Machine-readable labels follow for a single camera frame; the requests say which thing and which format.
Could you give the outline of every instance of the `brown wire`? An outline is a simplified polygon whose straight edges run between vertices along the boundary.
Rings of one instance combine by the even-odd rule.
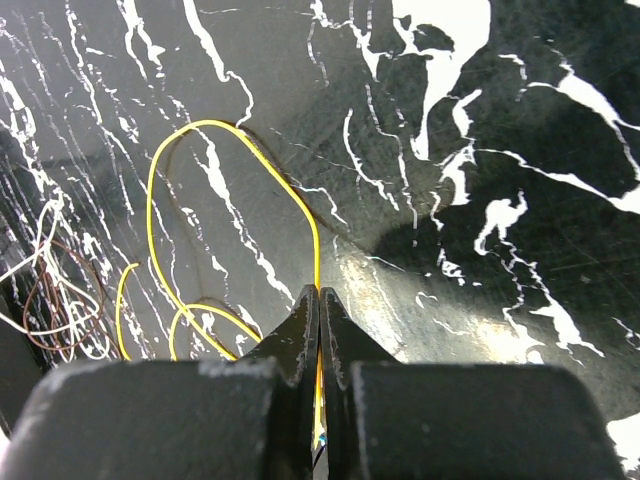
[[[51,276],[46,272],[46,266],[44,265],[44,262],[39,259],[39,267],[40,267],[40,274],[38,275],[37,279],[36,279],[36,283],[33,286],[33,288],[31,289],[31,292],[29,293],[29,296],[27,297],[27,301],[25,302],[25,307],[24,307],[24,312],[22,314],[22,324],[24,329],[27,332],[27,336],[29,337],[29,340],[31,340],[31,342],[42,348],[43,350],[48,350],[48,351],[54,351],[54,352],[62,352],[62,351],[66,351],[66,350],[70,350],[72,348],[75,348],[77,346],[79,346],[84,340],[86,340],[91,334],[93,334],[98,328],[105,334],[105,336],[107,337],[107,339],[111,342],[112,346],[115,347],[114,351],[118,352],[118,348],[117,345],[113,339],[113,337],[110,335],[110,333],[102,327],[102,325],[100,325],[100,320],[102,318],[102,314],[104,311],[104,302],[105,302],[105,291],[102,285],[102,282],[100,281],[100,277],[98,276],[97,272],[95,271],[95,269],[93,268],[93,265],[91,265],[89,262],[87,262],[85,259],[83,259],[80,255],[78,255],[75,251],[73,251],[72,249],[70,249],[69,247],[67,247],[66,245],[58,242],[57,240],[51,240],[51,243],[53,245],[55,245],[56,247],[64,250],[68,255],[70,255],[71,257],[73,257],[79,264],[81,264],[86,270],[90,271],[91,274],[93,275],[96,284],[98,285],[97,290],[100,291],[100,307],[98,312],[90,319],[88,319],[89,321],[92,322],[91,328],[89,328],[89,330],[86,332],[86,334],[80,338],[78,341],[76,341],[75,343],[71,344],[71,345],[61,345],[60,342],[60,337],[58,336],[59,334],[53,334],[54,337],[54,344],[55,346],[52,347],[50,345],[44,344],[41,341],[39,341],[37,338],[35,338],[31,332],[32,330],[29,328],[29,323],[28,323],[28,319],[27,319],[27,315],[31,309],[32,303],[34,301],[35,298],[35,294],[38,291],[38,286],[40,285],[40,283],[42,282],[44,284],[44,294],[45,297],[47,299],[47,304],[51,310],[51,306],[53,306],[53,309],[51,311],[51,328],[55,329],[60,325],[63,325],[65,322],[60,322],[60,317],[64,317],[64,320],[66,320],[68,322],[70,322],[70,319],[68,318],[66,312],[64,311],[64,309],[61,309],[60,306],[60,297],[58,294],[58,289],[56,288],[55,285],[53,285],[53,281],[51,279]],[[77,292],[73,292],[71,291],[71,293],[82,303],[83,307],[85,309],[87,309],[87,304],[85,299],[83,298],[82,295],[78,294]]]

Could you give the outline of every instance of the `thin wire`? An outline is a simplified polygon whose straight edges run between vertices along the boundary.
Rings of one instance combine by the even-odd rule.
[[[87,262],[86,260],[84,260],[78,253],[76,253],[74,250],[70,249],[69,247],[63,245],[62,243],[58,242],[57,240],[51,240],[51,244],[55,245],[57,248],[62,249],[64,252],[67,253],[67,255],[69,255],[73,260],[75,260],[79,266],[83,267],[85,270],[89,271],[91,273],[91,275],[93,275],[93,278],[95,280],[95,283],[97,285],[96,290],[100,291],[101,294],[101,301],[100,304],[98,304],[98,302],[96,302],[96,300],[89,295],[85,290],[82,290],[81,288],[77,287],[76,285],[73,285],[72,283],[70,283],[60,272],[60,268],[59,265],[57,263],[57,261],[55,260],[55,258],[53,257],[53,253],[51,251],[51,249],[46,250],[43,254],[44,257],[44,263],[47,265],[47,271],[53,271],[54,275],[52,275],[52,282],[53,282],[53,288],[54,291],[55,289],[59,289],[60,290],[60,295],[62,296],[63,299],[63,307],[64,310],[68,316],[69,324],[71,325],[71,331],[73,332],[72,337],[75,336],[78,339],[80,339],[80,331],[77,329],[78,327],[78,323],[80,322],[74,322],[73,319],[75,319],[77,316],[80,315],[80,313],[77,310],[78,306],[81,306],[82,309],[84,311],[90,310],[91,313],[89,316],[84,317],[82,319],[82,321],[85,321],[86,319],[89,318],[93,318],[93,325],[94,328],[93,330],[95,331],[96,328],[99,328],[102,332],[105,333],[105,337],[106,337],[106,344],[103,345],[102,343],[99,343],[97,341],[97,339],[95,337],[92,338],[92,340],[94,341],[94,345],[90,346],[90,345],[86,345],[84,343],[84,339],[83,341],[79,341],[76,342],[76,344],[82,349],[82,351],[85,353],[85,355],[92,359],[92,360],[102,360],[104,358],[108,358],[109,356],[109,352],[111,351],[111,345],[113,343],[113,339],[111,338],[111,336],[108,334],[107,329],[104,328],[101,325],[101,318],[102,318],[102,312],[103,312],[103,306],[104,306],[104,301],[106,298],[106,293],[104,291],[104,289],[102,288],[102,282],[100,281],[100,277],[98,276],[97,272],[95,271],[95,269],[93,268],[93,265],[91,265],[89,262]],[[59,284],[62,283],[67,289],[69,289],[71,292],[73,292],[73,295],[76,295],[77,298],[80,299],[80,301],[70,301],[70,299],[68,298],[68,292],[66,291],[66,289],[62,289],[59,287]],[[87,304],[86,302],[81,298],[84,297],[85,299],[87,299],[91,304],[92,304],[92,308],[87,308]],[[99,356],[96,356],[93,354],[93,348],[96,348],[98,350],[102,351],[102,354]]]
[[[50,208],[52,208],[52,206],[54,205],[55,202],[47,202],[44,207],[42,208],[42,211],[40,212],[40,215],[38,216],[38,223],[37,223],[37,233],[36,233],[36,240],[35,240],[35,246],[39,246],[40,245],[40,237],[42,237],[42,230],[44,228],[44,216],[46,215],[47,211],[49,211]],[[55,211],[54,212],[54,222],[56,222],[58,220],[58,212],[59,211]],[[53,233],[50,231],[49,232],[50,235],[50,239],[53,238]],[[38,260],[38,256],[34,256],[33,257],[33,261],[31,263],[31,268],[36,268],[36,261]]]
[[[57,207],[55,207],[55,205],[54,205],[57,202],[58,202],[57,200],[50,200],[49,202],[47,202],[47,204],[45,204],[45,206],[42,209],[42,212],[40,212],[40,216],[38,218],[38,234],[36,236],[36,245],[39,245],[39,246],[35,249],[33,254],[29,255],[24,260],[22,260],[20,263],[18,263],[17,265],[15,265],[11,269],[9,269],[6,273],[4,273],[0,277],[0,283],[3,282],[5,279],[15,275],[16,272],[18,272],[20,269],[22,269],[29,262],[31,262],[33,260],[37,260],[42,254],[44,254],[45,252],[50,250],[52,243],[58,244],[58,246],[61,246],[61,244],[59,242],[56,242],[56,241],[53,240],[53,237],[54,237],[55,232],[56,232],[56,227],[57,227],[57,224],[58,224],[58,212],[59,212],[59,209]],[[51,231],[49,232],[49,235],[47,236],[47,238],[43,242],[38,243],[39,240],[40,240],[40,237],[42,236],[42,223],[44,221],[44,216],[45,216],[46,212],[52,207],[52,205],[54,205],[54,208],[56,209],[56,211],[54,213],[54,219],[53,219],[53,224],[51,226]],[[71,284],[69,284],[69,285],[73,290],[80,291],[80,292],[82,292],[81,294],[83,294],[85,297],[91,298],[91,297],[88,296],[88,294],[86,292],[81,291],[78,287],[76,287],[74,285],[71,285]],[[22,326],[20,326],[16,322],[14,322],[11,318],[9,318],[9,317],[3,315],[2,313],[0,313],[0,320],[4,321],[9,326],[11,326],[15,330],[19,331],[20,333],[22,333],[24,335],[27,335],[29,333],[32,336],[55,335],[55,334],[58,334],[60,332],[64,332],[64,331],[67,331],[69,329],[72,329],[72,328],[76,327],[77,325],[83,324],[89,318],[90,318],[90,315],[85,317],[85,318],[82,318],[80,320],[76,320],[76,321],[74,321],[72,323],[69,323],[68,325],[63,325],[63,326],[57,327],[57,328],[51,328],[49,330],[41,330],[41,331],[34,332],[34,331],[30,331],[30,330],[27,330],[27,329],[23,328]]]
[[[66,247],[64,247],[64,245],[60,244],[59,242],[57,242],[55,240],[52,240],[51,243],[55,244],[56,246],[62,247],[64,250],[66,250],[72,256],[76,257],[76,260],[79,260],[81,263],[83,263],[83,265],[88,266],[88,264],[83,259],[81,259],[79,256],[77,256],[77,254],[75,254],[73,251],[71,251],[71,250],[67,249]],[[47,257],[46,257],[47,254],[45,254],[45,263],[48,263],[47,262]],[[46,344],[40,342],[38,339],[35,338],[34,335],[32,335],[31,330],[29,328],[29,322],[28,322],[28,315],[29,315],[29,310],[30,310],[31,303],[33,302],[35,293],[38,290],[38,285],[40,284],[40,282],[42,281],[42,279],[43,279],[43,277],[45,276],[46,273],[47,273],[46,270],[42,270],[42,272],[38,275],[36,283],[33,286],[33,288],[31,289],[31,292],[29,293],[29,296],[27,297],[27,301],[25,302],[24,311],[22,313],[22,326],[23,326],[23,329],[25,330],[24,333],[29,337],[29,340],[31,340],[31,342],[33,344],[37,345],[38,347],[42,348],[43,350],[49,350],[49,351],[55,351],[55,352],[71,350],[71,349],[77,347],[78,345],[81,345],[82,342],[84,340],[86,340],[98,328],[98,321],[99,321],[99,319],[100,319],[100,317],[102,315],[102,309],[104,308],[105,295],[103,293],[102,299],[100,301],[100,304],[99,305],[96,304],[99,308],[98,308],[98,310],[96,312],[94,312],[90,316],[90,318],[93,319],[92,326],[87,330],[87,332],[83,336],[80,337],[78,335],[79,336],[78,340],[76,342],[73,342],[74,334],[79,334],[79,332],[77,331],[77,328],[73,328],[73,326],[77,327],[77,324],[81,323],[81,322],[74,322],[73,324],[71,324],[71,322],[70,322],[69,328],[70,328],[70,332],[71,332],[70,333],[71,342],[73,342],[73,343],[71,345],[51,347],[49,345],[46,345]],[[95,301],[86,292],[84,292],[80,288],[78,288],[75,285],[72,285],[71,283],[66,281],[66,279],[64,279],[64,277],[59,276],[58,280],[61,280],[62,283],[65,284],[65,286],[71,287],[71,289],[74,290],[76,293],[81,294],[82,296],[86,296],[87,299],[89,299],[90,301],[95,303]]]
[[[122,338],[122,323],[120,322],[120,305],[122,304],[124,284],[127,281],[127,277],[129,276],[129,273],[131,272],[131,270],[139,266],[140,264],[137,262],[132,263],[131,265],[127,265],[127,268],[124,269],[124,271],[122,272],[122,276],[120,277],[120,282],[118,283],[118,293],[116,294],[116,334],[118,335],[118,345],[120,346],[120,352],[122,353],[122,356],[129,361],[131,361],[131,357],[127,353],[127,349],[124,347],[124,339]]]
[[[156,252],[156,247],[153,240],[153,187],[155,181],[155,173],[158,166],[158,162],[164,150],[169,146],[174,140],[185,135],[186,133],[196,130],[200,127],[216,127],[222,128],[227,132],[233,134],[238,140],[240,140],[245,147],[249,149],[249,151],[260,161],[262,166],[269,172],[269,174],[280,184],[280,186],[289,194],[289,196],[296,202],[300,210],[302,210],[304,216],[309,223],[309,227],[311,228],[311,234],[313,237],[313,278],[314,284],[318,290],[320,290],[320,234],[318,232],[318,225],[316,223],[315,218],[313,217],[311,211],[304,203],[302,198],[298,195],[298,193],[289,185],[289,183],[284,179],[284,177],[278,172],[273,165],[269,162],[269,160],[264,156],[264,154],[260,151],[258,146],[251,140],[248,134],[233,125],[230,125],[226,122],[220,120],[199,120],[196,122],[189,123],[179,130],[175,131],[171,135],[169,135],[166,139],[160,143],[158,149],[156,150],[153,158],[151,160],[151,165],[149,167],[149,179],[147,182],[147,201],[146,201],[146,227],[147,227],[147,242],[149,244],[149,253],[151,256],[151,263],[153,264],[153,268],[155,270],[156,276],[160,281],[160,284],[163,286],[165,292],[171,298],[172,302],[175,304],[178,311],[174,315],[173,321],[171,322],[171,329],[169,333],[169,349],[171,351],[171,358],[173,360],[177,359],[175,354],[175,330],[177,328],[178,321],[182,315],[184,315],[189,323],[198,331],[202,337],[209,342],[214,348],[216,348],[222,355],[229,359],[235,359],[235,355],[231,353],[229,350],[224,348],[219,342],[211,338],[195,321],[195,317],[191,310],[193,309],[201,309],[206,310],[212,313],[217,313],[219,315],[224,316],[227,319],[233,318],[234,323],[236,320],[242,323],[239,319],[236,319],[228,312],[216,308],[210,307],[208,305],[202,304],[190,304],[185,305],[173,291],[169,282],[167,281],[162,269],[160,267],[160,262],[158,261],[158,255]],[[116,311],[120,308],[120,303],[116,303]],[[319,442],[320,435],[322,434],[322,421],[321,421],[321,407],[322,407],[322,354],[320,350],[318,351],[318,365],[316,371],[316,390],[315,390],[315,414],[314,414],[314,437],[315,437],[315,445],[317,446]]]

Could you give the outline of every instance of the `table surface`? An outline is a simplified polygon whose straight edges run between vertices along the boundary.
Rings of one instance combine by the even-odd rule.
[[[175,306],[146,242],[151,157],[191,121],[237,123],[313,210],[323,284],[375,340],[406,362],[562,365],[637,468],[638,6],[7,0],[1,272],[33,251],[60,197],[57,238],[95,266],[105,321],[141,262],[125,343],[168,358]],[[180,298],[275,328],[313,281],[298,207],[215,129],[180,142],[157,179],[155,241]],[[33,283],[27,269],[3,288],[24,305]],[[253,345],[202,320],[236,353]],[[218,356],[186,326],[176,342],[180,358]]]

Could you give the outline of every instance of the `marble pattern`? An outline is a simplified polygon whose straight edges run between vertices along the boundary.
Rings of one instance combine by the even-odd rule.
[[[167,358],[173,310],[145,241],[150,158],[189,121],[237,122],[322,224],[324,283],[388,351],[568,368],[637,476],[638,7],[8,0],[2,272],[60,198],[58,236],[92,260],[109,321],[121,271],[142,262],[127,345]],[[181,296],[272,330],[312,278],[297,207],[221,132],[187,137],[159,175],[156,242]],[[23,271],[3,291],[24,305],[32,283]],[[203,321],[238,353],[251,347]],[[186,327],[178,348],[216,355]]]

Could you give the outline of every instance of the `yellow wire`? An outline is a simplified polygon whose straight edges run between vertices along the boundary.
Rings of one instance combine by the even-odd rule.
[[[131,361],[131,357],[127,353],[127,349],[124,348],[124,340],[122,338],[122,322],[120,321],[120,309],[122,306],[122,297],[124,294],[124,284],[127,281],[127,277],[129,276],[131,270],[138,266],[140,266],[139,263],[132,263],[124,269],[124,271],[122,272],[122,276],[120,277],[120,282],[118,283],[118,293],[116,294],[116,333],[118,335],[118,345],[120,346],[122,356],[129,361]]]
[[[147,242],[149,244],[149,253],[151,256],[151,263],[153,264],[153,268],[156,272],[158,280],[160,284],[163,286],[173,303],[176,305],[178,311],[173,317],[173,321],[171,322],[171,328],[169,331],[169,350],[171,352],[172,360],[176,360],[176,352],[175,352],[175,331],[177,329],[177,325],[179,319],[182,315],[185,315],[189,320],[189,323],[196,329],[196,331],[214,348],[216,348],[222,355],[226,358],[234,360],[236,359],[235,355],[224,348],[218,341],[211,338],[205,331],[200,327],[200,325],[195,321],[194,315],[191,313],[192,310],[205,310],[212,313],[216,313],[224,316],[228,320],[232,321],[239,328],[241,328],[245,333],[249,334],[254,340],[260,341],[261,338],[258,337],[255,332],[253,332],[249,327],[244,324],[241,320],[236,318],[235,316],[229,314],[228,312],[216,308],[211,307],[209,305],[202,304],[189,304],[185,305],[175,294],[169,282],[167,281],[162,269],[160,268],[160,263],[158,261],[158,256],[156,253],[156,247],[153,242],[153,187],[155,181],[155,172],[158,167],[158,162],[164,150],[171,144],[174,140],[181,137],[182,135],[196,130],[200,127],[217,127],[226,130],[227,132],[233,134],[238,140],[240,140],[249,151],[260,161],[262,166],[271,174],[273,178],[280,184],[280,186],[289,194],[289,196],[296,202],[300,210],[304,213],[304,216],[309,223],[309,227],[311,228],[311,234],[313,237],[313,280],[316,288],[320,290],[320,234],[318,232],[318,225],[311,214],[311,211],[306,206],[302,198],[296,193],[296,191],[289,185],[289,183],[284,179],[284,177],[271,165],[269,160],[264,156],[264,154],[260,151],[260,149],[256,146],[256,144],[251,140],[251,138],[241,129],[230,125],[226,122],[220,120],[199,120],[196,122],[189,123],[179,130],[175,131],[171,135],[169,135],[166,139],[162,141],[162,143],[158,146],[153,158],[151,160],[151,166],[149,167],[149,180],[147,182],[147,202],[146,202],[146,226],[147,226]],[[116,317],[118,318],[119,312],[116,310]],[[315,446],[317,447],[320,435],[322,434],[322,422],[321,422],[321,405],[322,405],[322,365],[321,365],[321,355],[318,355],[318,366],[316,372],[316,391],[315,391],[315,412],[314,412],[314,438],[315,438]]]

